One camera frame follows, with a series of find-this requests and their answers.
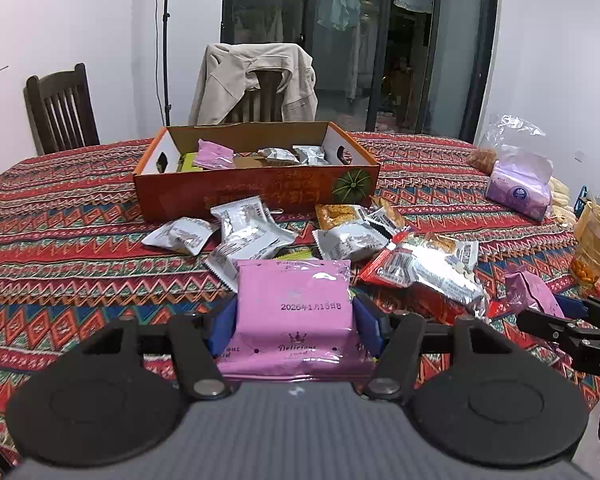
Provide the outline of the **small pink snack packet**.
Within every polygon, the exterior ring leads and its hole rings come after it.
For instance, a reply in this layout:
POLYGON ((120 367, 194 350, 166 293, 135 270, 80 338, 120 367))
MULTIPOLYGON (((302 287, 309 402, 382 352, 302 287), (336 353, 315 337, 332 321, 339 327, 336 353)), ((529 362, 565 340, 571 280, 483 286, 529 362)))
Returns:
POLYGON ((545 282, 522 266, 512 266, 505 271, 505 298, 492 300, 486 313, 498 318, 509 313, 519 314, 531 309, 555 318, 564 318, 564 312, 545 282))

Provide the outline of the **silver snack packet centre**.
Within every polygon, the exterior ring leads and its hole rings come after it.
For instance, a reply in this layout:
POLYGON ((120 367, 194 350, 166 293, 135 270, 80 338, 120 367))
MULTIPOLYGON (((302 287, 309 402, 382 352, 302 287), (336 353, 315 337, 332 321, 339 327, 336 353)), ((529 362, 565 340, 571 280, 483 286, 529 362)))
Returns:
POLYGON ((204 264, 232 292, 238 292, 238 260, 273 258, 297 237, 270 218, 259 196, 216 205, 210 212, 220 222, 222 240, 204 264))

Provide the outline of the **green white snack packet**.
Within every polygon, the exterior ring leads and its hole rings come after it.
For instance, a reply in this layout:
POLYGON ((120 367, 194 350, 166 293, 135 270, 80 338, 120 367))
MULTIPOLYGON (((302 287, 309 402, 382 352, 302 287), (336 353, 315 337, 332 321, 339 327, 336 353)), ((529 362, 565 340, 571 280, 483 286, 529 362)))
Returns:
POLYGON ((318 257, 314 255, 311 249, 304 248, 301 250, 297 250, 296 252, 288 252, 288 254, 280 255, 275 257, 275 260, 280 261, 308 261, 308 260, 318 260, 318 257))

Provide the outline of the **pink packet in box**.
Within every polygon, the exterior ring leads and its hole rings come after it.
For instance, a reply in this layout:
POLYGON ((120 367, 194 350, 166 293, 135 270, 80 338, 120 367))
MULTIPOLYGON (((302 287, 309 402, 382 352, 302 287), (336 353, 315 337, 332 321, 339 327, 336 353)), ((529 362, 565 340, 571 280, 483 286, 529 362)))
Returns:
POLYGON ((234 169, 235 153, 231 148, 211 141, 198 140, 195 165, 207 170, 234 169))

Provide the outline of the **wooden chair with jacket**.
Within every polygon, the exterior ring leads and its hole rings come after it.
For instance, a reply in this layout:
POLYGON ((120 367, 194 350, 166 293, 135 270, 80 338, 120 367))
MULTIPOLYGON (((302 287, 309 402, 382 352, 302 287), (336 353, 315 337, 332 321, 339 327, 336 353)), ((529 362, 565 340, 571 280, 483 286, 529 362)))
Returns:
POLYGON ((278 92, 282 74, 259 70, 256 73, 260 88, 248 90, 225 117, 226 124, 242 122, 281 122, 283 93, 278 92))

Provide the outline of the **orange snack packet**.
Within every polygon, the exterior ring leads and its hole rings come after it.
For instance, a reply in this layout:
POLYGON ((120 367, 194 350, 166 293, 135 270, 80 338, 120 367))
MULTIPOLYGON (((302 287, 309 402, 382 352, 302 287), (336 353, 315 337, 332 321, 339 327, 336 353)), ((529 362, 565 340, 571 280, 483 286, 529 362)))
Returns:
POLYGON ((364 220, 364 208, 358 205, 316 205, 315 214, 318 225, 328 231, 343 223, 364 220))

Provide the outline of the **red silver snack packet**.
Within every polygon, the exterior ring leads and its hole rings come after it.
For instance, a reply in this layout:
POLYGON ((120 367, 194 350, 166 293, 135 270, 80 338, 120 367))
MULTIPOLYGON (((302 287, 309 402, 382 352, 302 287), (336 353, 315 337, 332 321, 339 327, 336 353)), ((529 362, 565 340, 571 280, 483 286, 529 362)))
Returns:
POLYGON ((366 284, 406 289, 438 320, 486 318, 489 295, 475 277, 478 244, 436 233, 396 234, 358 274, 366 284))

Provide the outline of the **orange cardboard box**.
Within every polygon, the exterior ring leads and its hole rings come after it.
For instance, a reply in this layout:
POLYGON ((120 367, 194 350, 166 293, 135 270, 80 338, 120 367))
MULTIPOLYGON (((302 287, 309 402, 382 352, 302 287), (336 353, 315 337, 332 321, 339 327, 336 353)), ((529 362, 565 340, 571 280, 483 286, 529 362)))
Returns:
POLYGON ((350 133, 333 122, 244 122, 161 129, 132 172, 140 210, 147 222, 207 217, 216 205, 258 196, 286 214, 314 211, 317 204, 367 205, 376 190, 380 165, 350 133), (182 156, 200 140, 230 148, 230 169, 181 172, 182 156), (326 166, 271 166, 258 151, 315 145, 326 166))

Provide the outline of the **dark wooden chair left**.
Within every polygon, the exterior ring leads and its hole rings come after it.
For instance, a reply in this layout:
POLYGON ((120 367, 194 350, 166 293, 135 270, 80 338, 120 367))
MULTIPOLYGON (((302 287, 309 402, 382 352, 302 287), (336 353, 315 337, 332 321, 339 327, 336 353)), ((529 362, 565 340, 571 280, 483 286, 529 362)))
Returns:
POLYGON ((84 63, 44 77, 30 76, 23 96, 40 154, 100 144, 84 63))

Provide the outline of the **purple tissue pack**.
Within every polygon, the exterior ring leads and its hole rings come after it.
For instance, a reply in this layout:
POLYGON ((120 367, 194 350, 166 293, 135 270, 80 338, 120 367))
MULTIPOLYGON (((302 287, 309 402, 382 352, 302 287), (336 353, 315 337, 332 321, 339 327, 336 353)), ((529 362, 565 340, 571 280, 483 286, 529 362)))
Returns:
POLYGON ((552 203, 553 163, 544 156, 504 144, 486 186, 486 198, 542 222, 552 203))

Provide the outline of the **glass cup of tea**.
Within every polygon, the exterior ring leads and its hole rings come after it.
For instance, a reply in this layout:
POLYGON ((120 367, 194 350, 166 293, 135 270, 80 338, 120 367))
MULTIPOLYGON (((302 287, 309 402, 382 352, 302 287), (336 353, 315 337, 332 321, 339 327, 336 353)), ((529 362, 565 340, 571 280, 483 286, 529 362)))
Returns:
POLYGON ((582 286, 593 287, 600 279, 600 204, 589 200, 574 227, 578 242, 569 270, 582 286))

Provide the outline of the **patterned red tablecloth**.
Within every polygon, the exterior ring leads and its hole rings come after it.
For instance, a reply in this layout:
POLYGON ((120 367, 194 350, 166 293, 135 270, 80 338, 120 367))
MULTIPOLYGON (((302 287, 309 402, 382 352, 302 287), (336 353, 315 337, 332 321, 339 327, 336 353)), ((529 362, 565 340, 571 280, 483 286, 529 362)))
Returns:
MULTIPOLYGON (((503 296, 512 263, 576 294, 572 236, 489 204, 467 143, 369 132, 358 143, 379 160, 378 193, 412 226, 479 241, 478 275, 492 296, 503 296)), ((4 411, 34 372, 115 318, 160 323, 224 295, 200 259, 142 244, 149 228, 132 172, 145 150, 144 141, 79 148, 0 175, 0 450, 12 462, 4 411)))

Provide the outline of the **silver snack packet right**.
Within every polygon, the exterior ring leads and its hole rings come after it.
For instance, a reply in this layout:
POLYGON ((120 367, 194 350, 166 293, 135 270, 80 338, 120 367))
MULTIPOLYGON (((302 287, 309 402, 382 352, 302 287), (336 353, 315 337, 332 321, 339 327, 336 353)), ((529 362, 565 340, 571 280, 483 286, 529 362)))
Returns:
POLYGON ((383 250, 389 240, 370 222, 354 220, 329 230, 313 232, 318 252, 325 260, 361 261, 383 250))

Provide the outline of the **clear plastic bag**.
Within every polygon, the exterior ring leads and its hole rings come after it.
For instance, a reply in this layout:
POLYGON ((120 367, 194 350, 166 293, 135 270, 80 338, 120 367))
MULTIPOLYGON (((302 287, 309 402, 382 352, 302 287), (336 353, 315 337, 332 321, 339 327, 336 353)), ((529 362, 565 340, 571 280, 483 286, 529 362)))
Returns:
POLYGON ((493 116, 480 136, 478 145, 469 153, 466 162, 490 176, 496 161, 509 146, 521 148, 522 142, 543 139, 546 132, 533 122, 516 115, 493 116))

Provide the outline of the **black light stand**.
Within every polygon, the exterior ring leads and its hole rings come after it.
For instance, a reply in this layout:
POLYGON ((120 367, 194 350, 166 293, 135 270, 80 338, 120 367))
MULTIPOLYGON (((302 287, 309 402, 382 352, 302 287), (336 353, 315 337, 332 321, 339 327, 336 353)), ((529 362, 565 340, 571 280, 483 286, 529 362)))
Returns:
POLYGON ((170 0, 154 0, 155 92, 164 126, 171 125, 172 105, 169 96, 169 11, 170 0))

